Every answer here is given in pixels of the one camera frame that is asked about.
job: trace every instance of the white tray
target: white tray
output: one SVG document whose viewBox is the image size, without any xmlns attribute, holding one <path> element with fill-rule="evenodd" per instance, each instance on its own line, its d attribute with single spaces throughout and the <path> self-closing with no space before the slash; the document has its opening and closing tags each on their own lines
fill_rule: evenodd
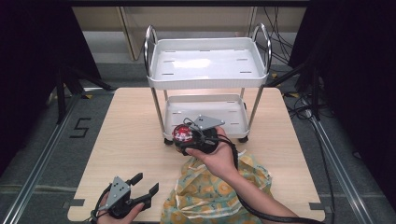
<svg viewBox="0 0 396 224">
<path fill-rule="evenodd" d="M 172 131 L 185 118 L 199 115 L 225 121 L 221 127 L 230 138 L 248 136 L 248 118 L 243 99 L 238 94 L 175 95 L 166 102 L 163 137 L 172 140 Z"/>
<path fill-rule="evenodd" d="M 154 46 L 148 83 L 157 90 L 254 88 L 268 76 L 248 37 L 164 39 Z"/>
</svg>

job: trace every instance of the white metal cart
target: white metal cart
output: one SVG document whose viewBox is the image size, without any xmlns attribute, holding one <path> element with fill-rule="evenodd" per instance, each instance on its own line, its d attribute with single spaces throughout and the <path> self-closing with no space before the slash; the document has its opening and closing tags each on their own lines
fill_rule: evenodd
<svg viewBox="0 0 396 224">
<path fill-rule="evenodd" d="M 259 29 L 266 41 L 264 61 L 256 45 Z M 149 44 L 154 46 L 151 57 Z M 144 60 L 165 144 L 173 143 L 172 131 L 185 118 L 194 120 L 200 115 L 224 120 L 222 128 L 227 135 L 246 142 L 268 77 L 271 51 L 271 40 L 263 24 L 256 26 L 251 37 L 163 40 L 158 40 L 150 25 L 146 32 Z M 167 94 L 167 90 L 229 88 L 242 90 L 240 94 Z M 258 88 L 249 120 L 243 101 L 245 88 Z M 156 90 L 164 92 L 164 116 Z"/>
</svg>

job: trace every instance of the person's hand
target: person's hand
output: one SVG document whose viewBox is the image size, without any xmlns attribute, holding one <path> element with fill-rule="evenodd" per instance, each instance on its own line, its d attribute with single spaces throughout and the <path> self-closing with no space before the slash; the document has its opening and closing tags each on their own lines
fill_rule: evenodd
<svg viewBox="0 0 396 224">
<path fill-rule="evenodd" d="M 222 128 L 216 127 L 216 131 L 218 134 L 226 136 Z M 216 150 L 210 154 L 205 154 L 204 152 L 194 148 L 186 148 L 186 152 L 201 160 L 212 175 L 223 180 L 227 176 L 235 173 L 239 174 L 233 164 L 233 152 L 231 151 L 230 146 L 226 143 L 219 142 Z"/>
<path fill-rule="evenodd" d="M 103 199 L 100 202 L 100 204 L 105 204 L 106 201 L 107 201 L 107 197 L 108 197 L 108 193 L 105 194 L 105 196 L 103 197 Z M 140 213 L 140 211 L 142 210 L 143 206 L 145 206 L 144 203 L 137 204 L 131 210 L 131 212 L 129 212 L 129 214 L 126 215 L 126 217 L 124 217 L 123 219 L 116 219 L 114 217 L 111 217 L 110 214 L 106 210 L 99 211 L 99 213 L 97 215 L 99 217 L 98 220 L 97 220 L 97 223 L 98 224 L 130 224 L 130 223 L 132 223 L 132 221 L 134 221 L 134 219 Z"/>
</svg>

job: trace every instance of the cart handle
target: cart handle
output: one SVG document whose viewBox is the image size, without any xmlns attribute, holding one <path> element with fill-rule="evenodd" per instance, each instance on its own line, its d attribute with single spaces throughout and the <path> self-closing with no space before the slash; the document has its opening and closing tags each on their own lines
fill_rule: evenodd
<svg viewBox="0 0 396 224">
<path fill-rule="evenodd" d="M 151 42 L 152 44 L 156 45 L 158 43 L 158 38 L 157 38 L 157 33 L 155 32 L 154 26 L 150 25 L 146 31 L 146 40 L 145 40 L 145 50 L 143 51 L 144 53 L 144 58 L 145 58 L 145 66 L 146 66 L 146 72 L 147 76 L 150 77 L 150 71 L 149 71 L 149 38 L 151 37 L 151 34 L 153 36 L 154 42 Z"/>
<path fill-rule="evenodd" d="M 265 28 L 264 24 L 259 23 L 256 28 L 254 29 L 252 39 L 255 42 L 256 37 L 257 37 L 257 32 L 259 31 L 259 28 L 262 28 L 262 32 L 264 33 L 265 40 L 267 41 L 267 57 L 264 57 L 265 60 L 265 74 L 268 73 L 270 66 L 271 66 L 271 60 L 272 60 L 272 45 L 271 45 L 271 39 L 268 35 L 267 29 Z"/>
</svg>

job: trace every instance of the yellow floral cloth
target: yellow floral cloth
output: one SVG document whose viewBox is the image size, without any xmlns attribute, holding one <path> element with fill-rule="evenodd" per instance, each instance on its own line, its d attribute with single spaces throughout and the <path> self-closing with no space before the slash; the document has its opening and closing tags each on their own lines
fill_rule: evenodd
<svg viewBox="0 0 396 224">
<path fill-rule="evenodd" d="M 238 155 L 239 173 L 271 195 L 271 176 L 246 151 Z M 261 223 L 239 202 L 235 191 L 191 157 L 181 167 L 181 177 L 163 204 L 161 223 Z"/>
</svg>

